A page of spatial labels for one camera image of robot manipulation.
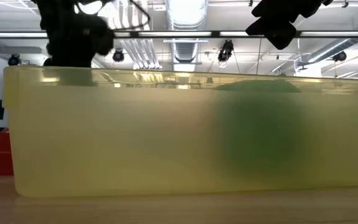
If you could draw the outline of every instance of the translucent yellow bin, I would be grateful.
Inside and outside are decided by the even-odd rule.
[[[31,197],[358,186],[358,80],[7,67]]]

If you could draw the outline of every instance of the spotlight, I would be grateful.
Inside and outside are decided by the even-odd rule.
[[[122,52],[122,49],[117,49],[114,55],[112,55],[112,59],[115,62],[122,62],[124,60],[124,54]]]
[[[225,40],[221,48],[221,51],[218,55],[218,60],[220,62],[227,62],[231,57],[231,52],[234,50],[234,45],[231,40]]]
[[[333,56],[334,62],[343,62],[346,60],[346,58],[347,58],[347,55],[345,52],[341,52],[341,53],[338,53]]]
[[[19,54],[12,54],[10,59],[7,61],[9,66],[18,65],[20,64],[20,55]]]

